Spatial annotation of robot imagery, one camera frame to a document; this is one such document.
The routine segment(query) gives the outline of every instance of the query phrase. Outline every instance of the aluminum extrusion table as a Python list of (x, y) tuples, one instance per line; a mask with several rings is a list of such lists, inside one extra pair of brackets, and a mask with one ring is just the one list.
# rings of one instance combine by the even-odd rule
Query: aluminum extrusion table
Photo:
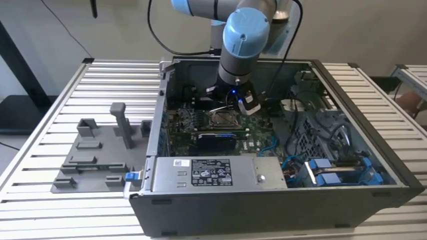
[[(398, 156), (427, 186), (427, 133), (359, 68), (324, 64)], [(99, 60), (84, 63), (0, 177), (0, 240), (143, 240), (139, 221), (121, 192), (51, 193), (51, 184), (77, 136), (81, 118), (115, 124), (112, 102), (127, 104), (133, 124), (151, 119), (160, 62)], [(376, 213), (355, 229), (200, 236), (199, 239), (415, 240), (427, 238), (427, 191), (400, 208)]]

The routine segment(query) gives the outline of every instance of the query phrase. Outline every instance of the black stand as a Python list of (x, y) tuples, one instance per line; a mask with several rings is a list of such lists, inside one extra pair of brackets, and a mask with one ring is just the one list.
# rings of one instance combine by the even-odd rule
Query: black stand
[(56, 97), (47, 96), (1, 21), (0, 56), (28, 94), (11, 95), (0, 103), (0, 134), (29, 135)]

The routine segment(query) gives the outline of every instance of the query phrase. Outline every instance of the gray fixture block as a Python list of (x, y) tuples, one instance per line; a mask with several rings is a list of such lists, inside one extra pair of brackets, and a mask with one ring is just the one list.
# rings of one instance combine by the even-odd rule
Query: gray fixture block
[(95, 164), (96, 157), (95, 156), (76, 156), (71, 157), (69, 161), (71, 164)]
[(105, 184), (107, 184), (107, 187), (109, 187), (109, 188), (124, 187), (125, 180), (124, 180), (123, 176), (107, 176), (105, 177)]
[(80, 150), (84, 149), (100, 149), (103, 147), (99, 141), (95, 142), (79, 142), (76, 148)]
[[(141, 125), (131, 127), (133, 147), (127, 148), (121, 136), (116, 136), (117, 126), (99, 126), (91, 129), (93, 137), (76, 137), (56, 179), (72, 178), (72, 187), (64, 187), (61, 181), (53, 184), (52, 193), (121, 192), (121, 184), (105, 183), (107, 176), (121, 176), (129, 171), (140, 171), (145, 164), (148, 138), (141, 136)], [(77, 145), (97, 142), (101, 148), (81, 149)]]
[(83, 138), (93, 138), (93, 129), (97, 129), (99, 126), (93, 118), (83, 118), (77, 124), (77, 132)]
[(124, 146), (127, 149), (131, 149), (135, 144), (132, 141), (132, 129), (129, 120), (125, 117), (125, 109), (127, 105), (123, 102), (113, 102), (109, 107), (109, 113), (115, 116)]
[(76, 184), (76, 181), (73, 180), (72, 177), (61, 177), (61, 178), (56, 178), (53, 181), (53, 186), (57, 189), (69, 189), (73, 188)]

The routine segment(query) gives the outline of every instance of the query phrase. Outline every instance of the gray post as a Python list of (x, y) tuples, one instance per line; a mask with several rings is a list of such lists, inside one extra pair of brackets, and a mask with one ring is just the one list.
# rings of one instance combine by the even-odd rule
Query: gray post
[(124, 146), (127, 149), (133, 147), (132, 130), (128, 120), (125, 118), (127, 105), (123, 102), (113, 102), (111, 104), (109, 113), (115, 116), (117, 122), (119, 131), (123, 137)]

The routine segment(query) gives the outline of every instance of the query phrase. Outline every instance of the blue cable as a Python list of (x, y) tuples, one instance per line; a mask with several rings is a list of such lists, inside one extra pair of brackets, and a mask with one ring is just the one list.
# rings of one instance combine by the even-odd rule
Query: blue cable
[(270, 147), (266, 147), (264, 149), (262, 149), (260, 151), (259, 151), (259, 153), (258, 153), (258, 156), (259, 157), (262, 157), (263, 156), (263, 152), (266, 152), (267, 150), (270, 150), (270, 149), (274, 149), (275, 147), (276, 147), (276, 138), (275, 138), (275, 136), (272, 136), (271, 137), (271, 146)]
[(288, 161), (290, 161), (292, 158), (299, 158), (299, 159), (302, 159), (300, 156), (298, 156), (298, 155), (288, 156), (288, 157), (286, 158), (283, 164), (282, 164), (282, 169), (286, 168), (286, 165), (287, 165)]

